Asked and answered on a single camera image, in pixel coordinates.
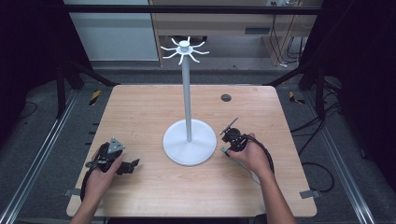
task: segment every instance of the wall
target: wall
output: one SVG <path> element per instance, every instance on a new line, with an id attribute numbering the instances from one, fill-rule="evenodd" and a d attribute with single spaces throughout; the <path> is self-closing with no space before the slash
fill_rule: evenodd
<path id="1" fill-rule="evenodd" d="M 64 0 L 67 5 L 147 5 L 147 0 Z M 70 13 L 90 61 L 158 61 L 148 13 Z"/>

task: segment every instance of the finger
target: finger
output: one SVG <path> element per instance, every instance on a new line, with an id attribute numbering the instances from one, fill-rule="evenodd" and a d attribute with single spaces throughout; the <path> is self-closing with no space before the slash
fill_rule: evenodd
<path id="1" fill-rule="evenodd" d="M 238 159 L 238 156 L 239 156 L 238 152 L 227 149 L 226 153 L 230 156 L 230 158 Z"/>
<path id="2" fill-rule="evenodd" d="M 110 169 L 108 169 L 108 172 L 110 172 L 111 174 L 115 174 L 117 172 L 117 170 L 120 168 L 123 158 L 124 158 L 123 155 L 118 156 L 113 161 L 113 164 L 111 164 Z"/>
<path id="3" fill-rule="evenodd" d="M 91 157 L 91 161 L 94 161 L 94 160 L 95 160 L 96 156 L 97 156 L 98 153 L 99 153 L 99 149 L 100 149 L 100 148 L 96 149 L 95 153 L 94 153 L 93 156 Z"/>
<path id="4" fill-rule="evenodd" d="M 250 134 L 248 134 L 250 137 L 252 137 L 252 138 L 256 138 L 256 135 L 254 134 L 254 133 L 250 133 Z M 253 141 L 252 140 L 250 140 L 250 139 L 248 139 L 247 140 L 247 143 L 250 145 L 250 144 L 252 144 L 253 143 Z"/>

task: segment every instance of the gray floor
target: gray floor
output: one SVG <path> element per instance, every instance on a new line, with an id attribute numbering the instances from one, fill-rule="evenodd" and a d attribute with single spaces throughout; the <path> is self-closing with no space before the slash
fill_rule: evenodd
<path id="1" fill-rule="evenodd" d="M 263 62 L 269 62 L 260 38 L 250 37 L 209 37 L 205 44 L 213 52 L 211 58 L 197 56 L 201 61 L 198 67 L 191 67 L 192 84 L 255 84 L 267 83 L 286 74 L 291 67 L 272 67 Z M 232 46 L 240 46 L 242 52 L 224 52 Z M 244 48 L 255 46 L 260 50 Z M 181 73 L 176 63 L 178 60 L 166 61 L 164 67 L 153 63 L 135 63 L 135 70 L 123 67 L 114 70 L 114 64 L 100 66 L 97 71 L 113 81 L 121 83 L 181 83 Z M 97 81 L 83 76 L 85 87 L 78 91 L 76 104 L 58 136 L 53 150 L 42 167 L 39 177 L 21 211 L 18 214 L 20 223 L 67 223 L 70 217 L 65 213 L 68 198 L 64 196 L 65 189 L 75 186 L 81 165 L 90 148 L 97 125 L 106 107 L 111 88 L 105 87 Z M 309 105 L 299 105 L 289 100 L 289 91 L 293 91 L 297 99 L 306 99 L 312 92 L 301 92 L 297 88 L 300 77 L 288 80 L 277 87 L 279 100 L 284 109 L 286 119 L 291 129 L 299 127 L 315 115 L 311 113 Z M 89 105 L 92 94 L 101 90 L 97 103 Z M 44 142 L 50 128 L 55 121 L 57 102 L 55 82 L 50 82 L 30 91 L 28 102 L 37 105 L 36 111 L 29 117 L 19 120 L 13 129 L 13 134 L 0 150 L 0 190 L 2 191 L 0 209 L 3 211 L 28 172 L 37 151 Z M 337 99 L 332 95 L 327 98 L 326 106 L 332 105 Z M 26 104 L 21 116 L 28 115 L 35 109 L 34 105 Z M 396 223 L 396 196 L 387 185 L 373 161 L 363 160 L 354 137 L 342 114 L 336 110 L 329 112 L 326 128 L 342 154 L 343 159 L 353 178 L 361 190 L 376 223 Z M 316 126 L 309 127 L 296 134 L 312 133 Z M 294 136 L 294 142 L 299 150 L 309 136 Z M 304 150 L 301 160 L 312 161 L 327 167 L 335 177 L 334 188 L 321 197 L 316 198 L 318 213 L 310 218 L 298 218 L 299 223 L 360 223 L 353 206 L 346 194 L 334 165 L 329 157 L 326 144 L 318 134 Z M 305 166 L 308 183 L 312 188 L 326 189 L 331 181 L 322 170 Z"/>

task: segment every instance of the metal rail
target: metal rail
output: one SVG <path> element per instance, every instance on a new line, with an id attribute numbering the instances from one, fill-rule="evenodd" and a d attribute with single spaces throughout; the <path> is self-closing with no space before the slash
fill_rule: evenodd
<path id="1" fill-rule="evenodd" d="M 70 114 L 70 111 L 77 99 L 77 96 L 78 91 L 72 91 L 67 102 L 68 107 L 64 111 L 63 115 L 59 119 L 55 120 L 55 123 L 49 131 L 46 140 L 44 141 L 37 155 L 35 156 L 35 160 L 32 162 L 28 172 L 20 183 L 20 186 L 18 187 L 11 201 L 8 203 L 7 208 L 1 214 L 1 224 L 14 223 L 15 219 L 17 218 L 17 215 L 21 211 L 23 203 L 29 195 L 33 184 L 37 180 L 38 175 L 40 174 L 40 171 Z"/>
<path id="2" fill-rule="evenodd" d="M 43 9 L 85 13 L 188 13 L 322 15 L 342 13 L 342 8 L 323 7 L 239 7 L 239 6 L 125 6 L 125 5 L 43 5 Z"/>
<path id="3" fill-rule="evenodd" d="M 315 116 L 316 110 L 314 106 L 314 99 L 310 94 L 306 92 L 304 93 L 304 97 L 305 99 L 307 99 L 307 104 L 309 105 L 311 112 Z M 352 174 L 349 172 L 346 163 L 344 162 L 340 152 L 338 151 L 337 145 L 332 140 L 332 136 L 330 135 L 329 130 L 326 128 L 326 125 L 321 131 L 321 137 L 326 145 L 329 156 L 332 159 L 332 164 L 334 165 L 335 171 L 340 177 L 341 183 L 343 184 L 346 191 L 346 195 L 348 196 L 360 223 L 374 224 L 375 219 L 370 211 L 370 208 L 364 200 Z"/>

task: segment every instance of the person's left hand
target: person's left hand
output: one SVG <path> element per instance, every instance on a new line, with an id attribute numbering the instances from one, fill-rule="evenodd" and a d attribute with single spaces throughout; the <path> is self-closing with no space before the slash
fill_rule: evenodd
<path id="1" fill-rule="evenodd" d="M 87 181 L 87 187 L 85 188 L 84 201 L 94 200 L 96 203 L 99 203 L 102 200 L 102 197 L 110 187 L 114 174 L 122 164 L 122 159 L 122 155 L 116 158 L 106 173 L 103 173 L 98 167 L 92 170 L 90 178 Z"/>

